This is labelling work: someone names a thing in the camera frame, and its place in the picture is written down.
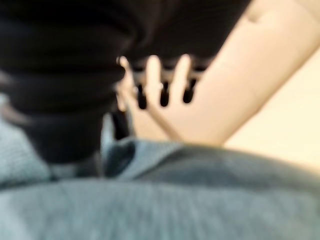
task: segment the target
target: black sleeve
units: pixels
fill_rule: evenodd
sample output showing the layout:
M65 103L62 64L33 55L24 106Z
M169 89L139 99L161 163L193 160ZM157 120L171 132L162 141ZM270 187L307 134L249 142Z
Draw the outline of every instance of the black sleeve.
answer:
M48 162L86 158L100 148L124 76L116 58L149 37L160 1L1 2L2 116Z

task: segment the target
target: ribbed fabric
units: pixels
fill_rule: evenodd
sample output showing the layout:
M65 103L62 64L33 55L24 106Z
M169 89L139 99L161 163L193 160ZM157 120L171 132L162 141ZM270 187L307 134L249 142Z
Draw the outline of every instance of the ribbed fabric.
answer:
M124 76L118 56L214 56L249 0L42 0L0 4L5 119L48 162L100 148Z

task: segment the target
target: black sweater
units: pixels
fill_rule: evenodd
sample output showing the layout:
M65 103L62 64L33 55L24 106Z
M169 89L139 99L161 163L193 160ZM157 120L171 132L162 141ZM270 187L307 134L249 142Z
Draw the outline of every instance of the black sweater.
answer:
M118 56L214 56L249 1L1 1L2 116L46 161L84 159L115 104Z

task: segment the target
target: gray fabric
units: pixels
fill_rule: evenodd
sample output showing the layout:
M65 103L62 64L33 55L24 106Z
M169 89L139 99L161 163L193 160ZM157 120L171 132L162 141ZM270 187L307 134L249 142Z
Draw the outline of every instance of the gray fabric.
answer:
M114 142L113 179L52 181L0 120L0 240L318 240L320 178L272 159L134 138Z

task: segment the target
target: jeans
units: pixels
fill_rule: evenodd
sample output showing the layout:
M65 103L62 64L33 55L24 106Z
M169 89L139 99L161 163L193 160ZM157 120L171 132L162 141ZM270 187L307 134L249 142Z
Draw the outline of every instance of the jeans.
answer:
M110 123L101 154L116 171L57 181L0 120L1 240L319 239L317 175L219 148L113 141Z

